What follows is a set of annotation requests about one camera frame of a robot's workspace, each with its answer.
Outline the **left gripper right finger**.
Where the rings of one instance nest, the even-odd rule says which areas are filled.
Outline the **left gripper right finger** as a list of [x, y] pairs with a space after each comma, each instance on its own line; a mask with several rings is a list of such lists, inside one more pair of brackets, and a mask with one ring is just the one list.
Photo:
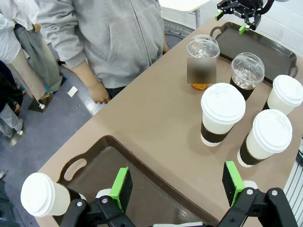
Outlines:
[[230, 208], [217, 227], [243, 227], [248, 217], [257, 218], [262, 227], [298, 227], [281, 188], [262, 192], [246, 187], [233, 161], [224, 163], [222, 183]]

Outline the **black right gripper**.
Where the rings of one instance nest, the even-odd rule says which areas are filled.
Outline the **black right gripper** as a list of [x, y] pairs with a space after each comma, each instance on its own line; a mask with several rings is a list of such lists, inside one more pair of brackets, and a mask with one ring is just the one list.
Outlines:
[[263, 0], [222, 0], [217, 4], [215, 20], [220, 20], [225, 14], [234, 14], [242, 19], [244, 23], [239, 28], [239, 34], [250, 29], [255, 31], [261, 21], [261, 15], [255, 14], [263, 7]]

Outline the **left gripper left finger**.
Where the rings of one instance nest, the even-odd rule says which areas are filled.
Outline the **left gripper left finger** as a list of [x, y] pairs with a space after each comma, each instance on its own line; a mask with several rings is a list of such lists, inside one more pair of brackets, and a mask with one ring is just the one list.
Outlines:
[[129, 168], [120, 168], [109, 195], [102, 195], [90, 203], [84, 199], [72, 200], [60, 227], [135, 227], [125, 214], [132, 188]]

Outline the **clear domed-lid iced drink cup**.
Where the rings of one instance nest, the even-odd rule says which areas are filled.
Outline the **clear domed-lid iced drink cup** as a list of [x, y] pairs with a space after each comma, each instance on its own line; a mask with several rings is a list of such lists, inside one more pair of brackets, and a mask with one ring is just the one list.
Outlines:
[[243, 52], [238, 54], [231, 63], [232, 75], [230, 84], [248, 100], [257, 85], [263, 82], [265, 66], [255, 54]]
[[216, 82], [218, 42], [209, 35], [195, 35], [187, 44], [187, 83], [203, 91]]

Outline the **white lidded paper coffee cup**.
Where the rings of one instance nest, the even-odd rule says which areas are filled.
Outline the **white lidded paper coffee cup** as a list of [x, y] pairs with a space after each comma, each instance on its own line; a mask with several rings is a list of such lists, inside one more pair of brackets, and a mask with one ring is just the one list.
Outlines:
[[273, 80], [273, 88], [262, 110], [277, 109], [285, 115], [289, 115], [302, 102], [302, 84], [288, 75], [278, 75]]
[[246, 102], [240, 91], [233, 85], [216, 83], [203, 93], [201, 109], [201, 141], [209, 147], [215, 147], [242, 119]]
[[74, 199], [86, 199], [84, 195], [53, 182], [43, 173], [33, 173], [24, 181], [20, 194], [24, 209], [35, 217], [61, 216]]
[[285, 151], [291, 143], [292, 133], [291, 122], [283, 112], [276, 109], [261, 111], [237, 153], [239, 164], [252, 167]]

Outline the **person's right forearm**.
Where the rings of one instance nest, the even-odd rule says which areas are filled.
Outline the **person's right forearm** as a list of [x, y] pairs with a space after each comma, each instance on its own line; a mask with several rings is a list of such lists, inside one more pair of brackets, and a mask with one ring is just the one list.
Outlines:
[[85, 60], [74, 68], [67, 64], [63, 64], [63, 66], [76, 74], [87, 88], [93, 88], [100, 83]]

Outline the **brown plastic serving tray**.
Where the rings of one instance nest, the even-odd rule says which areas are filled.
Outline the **brown plastic serving tray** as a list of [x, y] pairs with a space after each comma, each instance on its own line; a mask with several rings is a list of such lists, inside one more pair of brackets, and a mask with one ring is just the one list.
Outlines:
[[111, 188], [122, 167], [129, 168], [133, 181], [126, 214], [137, 227], [196, 221], [212, 226], [219, 223], [111, 135], [100, 138], [87, 152], [70, 159], [62, 168], [58, 183], [79, 192], [91, 202], [98, 191]]
[[294, 52], [251, 30], [240, 35], [239, 28], [235, 23], [226, 22], [211, 30], [210, 36], [217, 40], [223, 58], [232, 61], [242, 52], [258, 56], [265, 67], [264, 80], [269, 83], [278, 75], [297, 76], [297, 56]]

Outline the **person's right hand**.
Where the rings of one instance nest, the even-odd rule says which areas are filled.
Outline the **person's right hand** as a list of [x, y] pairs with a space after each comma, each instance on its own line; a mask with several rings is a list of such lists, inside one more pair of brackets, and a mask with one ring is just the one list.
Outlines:
[[96, 104], [107, 104], [111, 100], [108, 91], [100, 82], [94, 82], [92, 85], [88, 86], [88, 89], [92, 100]]

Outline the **white table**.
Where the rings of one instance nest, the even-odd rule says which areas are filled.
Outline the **white table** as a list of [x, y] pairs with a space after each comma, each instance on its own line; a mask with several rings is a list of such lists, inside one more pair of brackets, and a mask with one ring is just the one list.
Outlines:
[[194, 12], [196, 20], [196, 28], [201, 26], [200, 8], [210, 0], [159, 0], [162, 7], [182, 11]]

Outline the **person in grey hoodie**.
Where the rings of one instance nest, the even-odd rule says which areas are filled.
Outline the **person in grey hoodie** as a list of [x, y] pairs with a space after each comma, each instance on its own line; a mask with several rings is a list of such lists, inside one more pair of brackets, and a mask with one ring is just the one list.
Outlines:
[[159, 0], [35, 0], [38, 22], [60, 60], [84, 60], [117, 95], [163, 54]]

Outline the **mannequin in white shirt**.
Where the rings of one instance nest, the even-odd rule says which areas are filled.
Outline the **mannequin in white shirt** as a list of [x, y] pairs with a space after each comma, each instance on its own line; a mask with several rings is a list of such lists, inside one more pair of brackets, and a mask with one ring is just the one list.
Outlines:
[[15, 23], [7, 20], [0, 13], [0, 61], [5, 63], [17, 76], [30, 96], [37, 101], [50, 96], [45, 85], [38, 78], [27, 61], [20, 42], [14, 33]]

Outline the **mannequin in black coat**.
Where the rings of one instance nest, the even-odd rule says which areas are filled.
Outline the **mannequin in black coat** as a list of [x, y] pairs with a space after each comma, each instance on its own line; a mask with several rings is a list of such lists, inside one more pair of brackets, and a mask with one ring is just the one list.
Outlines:
[[0, 61], [0, 132], [8, 138], [23, 133], [23, 120], [15, 113], [23, 96], [12, 80], [10, 70]]

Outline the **mannequin in white jacket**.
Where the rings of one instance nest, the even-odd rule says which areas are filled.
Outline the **mannequin in white jacket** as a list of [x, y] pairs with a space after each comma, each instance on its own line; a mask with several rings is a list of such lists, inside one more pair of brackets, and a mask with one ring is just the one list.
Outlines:
[[0, 0], [0, 13], [14, 24], [13, 33], [29, 55], [36, 75], [53, 93], [60, 89], [62, 76], [57, 60], [41, 34], [37, 21], [39, 11], [34, 0]]

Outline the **silver aluminium frame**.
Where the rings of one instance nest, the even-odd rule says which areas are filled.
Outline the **silver aluminium frame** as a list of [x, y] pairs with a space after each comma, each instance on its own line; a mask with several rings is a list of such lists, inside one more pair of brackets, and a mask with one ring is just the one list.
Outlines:
[[298, 227], [303, 227], [303, 139], [284, 187], [284, 192], [293, 211]]

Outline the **metal mannequin base plate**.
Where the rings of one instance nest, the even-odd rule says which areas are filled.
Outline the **metal mannequin base plate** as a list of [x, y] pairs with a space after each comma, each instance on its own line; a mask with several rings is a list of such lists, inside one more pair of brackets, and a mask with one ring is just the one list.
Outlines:
[[22, 132], [21, 134], [14, 132], [11, 137], [5, 137], [4, 141], [6, 146], [8, 148], [15, 146], [23, 136], [24, 136], [24, 132]]
[[50, 104], [53, 96], [54, 96], [54, 93], [51, 93], [50, 96], [47, 98], [40, 99], [38, 101], [32, 100], [28, 109], [31, 111], [44, 113], [46, 111], [48, 105]]

